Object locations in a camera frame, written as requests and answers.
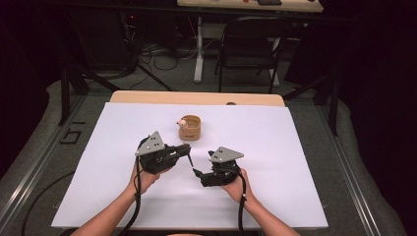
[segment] dark background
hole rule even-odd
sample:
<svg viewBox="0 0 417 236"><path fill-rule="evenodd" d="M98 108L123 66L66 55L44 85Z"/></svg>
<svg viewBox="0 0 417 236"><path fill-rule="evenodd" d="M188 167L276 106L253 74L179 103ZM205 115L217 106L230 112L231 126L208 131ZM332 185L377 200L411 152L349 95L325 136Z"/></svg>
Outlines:
<svg viewBox="0 0 417 236"><path fill-rule="evenodd" d="M340 99L351 110L369 172L407 233L417 235L417 11L414 1L391 2L343 74ZM0 176L41 119L48 102L46 88L60 78L59 50L32 4L14 0L0 5ZM351 16L362 10L359 1L323 4L329 16ZM55 13L47 17L53 25L60 23L54 36L86 64L83 46L71 27L63 24L65 19ZM303 85L328 73L351 33L350 28L309 25L286 80Z"/></svg>

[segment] white sheet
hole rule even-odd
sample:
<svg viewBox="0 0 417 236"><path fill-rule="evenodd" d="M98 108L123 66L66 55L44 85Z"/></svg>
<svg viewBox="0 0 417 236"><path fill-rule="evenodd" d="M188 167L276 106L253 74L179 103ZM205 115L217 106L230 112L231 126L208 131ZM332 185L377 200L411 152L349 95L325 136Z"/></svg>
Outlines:
<svg viewBox="0 0 417 236"><path fill-rule="evenodd" d="M181 145L176 122L184 115L202 119L201 138L189 142L195 168L210 172L208 151L220 146L243 152L237 163L273 214L292 227L328 227L286 107L134 103L106 103L52 226L79 227L110 204L127 185L141 139L158 131L166 144ZM236 229L237 216L238 204L203 187L184 156L142 195L132 228ZM246 211L243 219L244 228L259 228Z"/></svg>

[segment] floor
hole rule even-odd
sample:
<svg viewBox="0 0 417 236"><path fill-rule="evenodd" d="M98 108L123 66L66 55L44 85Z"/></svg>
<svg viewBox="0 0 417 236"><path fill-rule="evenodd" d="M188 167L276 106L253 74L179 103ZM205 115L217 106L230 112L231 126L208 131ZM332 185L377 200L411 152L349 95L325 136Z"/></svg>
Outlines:
<svg viewBox="0 0 417 236"><path fill-rule="evenodd" d="M273 89L275 94L287 94L297 87L284 80L296 45L295 41L282 57L278 72L280 86ZM193 82L195 57L193 53L183 52L173 58L154 51L151 56L144 54L141 63L175 90L216 91L215 50L208 48L205 54L204 78L199 84ZM224 92L266 93L268 74L262 73L254 81L255 73L226 72L229 80ZM101 76L115 74L106 72ZM108 80L121 89L166 90L140 70L121 79ZM72 115L62 127L57 126L60 85L55 83L48 88L51 99L42 121L9 172L0 180L1 235L17 235L23 229L28 235L60 235L63 232L63 229L51 228L50 222L71 182L71 173L77 168L102 106L111 95L95 81L87 79L87 82L89 95L72 93ZM339 137L334 137L327 126L328 109L313 104L314 93L307 91L297 99L286 101L286 105L306 152L329 228L297 230L303 235L405 235L395 213L379 195L360 160L348 108L341 103L337 120ZM66 144L70 130L81 132L73 145Z"/></svg>

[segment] chair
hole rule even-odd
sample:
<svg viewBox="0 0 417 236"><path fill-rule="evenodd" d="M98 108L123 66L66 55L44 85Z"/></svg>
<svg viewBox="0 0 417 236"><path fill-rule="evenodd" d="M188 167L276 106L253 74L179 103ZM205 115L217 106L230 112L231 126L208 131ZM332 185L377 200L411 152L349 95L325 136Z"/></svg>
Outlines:
<svg viewBox="0 0 417 236"><path fill-rule="evenodd" d="M219 69L218 91L221 92L223 68L258 69L258 74L261 70L273 70L268 91L271 93L282 44L291 29L289 21L277 17L241 17L228 23L214 71L216 75ZM276 38L280 38L279 44L272 48L272 40Z"/></svg>

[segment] hand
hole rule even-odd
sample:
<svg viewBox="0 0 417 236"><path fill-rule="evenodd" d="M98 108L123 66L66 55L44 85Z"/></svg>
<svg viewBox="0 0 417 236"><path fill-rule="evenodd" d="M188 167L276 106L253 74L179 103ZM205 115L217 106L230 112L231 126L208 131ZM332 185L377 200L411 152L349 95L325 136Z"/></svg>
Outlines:
<svg viewBox="0 0 417 236"><path fill-rule="evenodd" d="M254 199L255 196L252 193L251 185L249 184L248 174L245 169L240 169L243 177L246 181L246 199ZM242 179L238 176L232 183L224 186L220 186L236 203L240 203L243 194Z"/></svg>
<svg viewBox="0 0 417 236"><path fill-rule="evenodd" d="M141 164L139 163L139 169L143 170ZM141 175L141 195L144 194L148 188L150 187L150 185L152 185L156 180L158 180L160 178L160 174L167 172L168 170L170 170L171 168L168 168L166 170L163 170L157 174L150 174L148 172L146 172L145 170L141 171L140 175ZM138 187L138 178L136 178L137 176L137 169L136 169L136 162L135 165L133 167L133 171L132 171L132 175L131 175L131 179L128 185L128 189L130 189L131 191L135 191L136 193L136 187L135 185Z"/></svg>

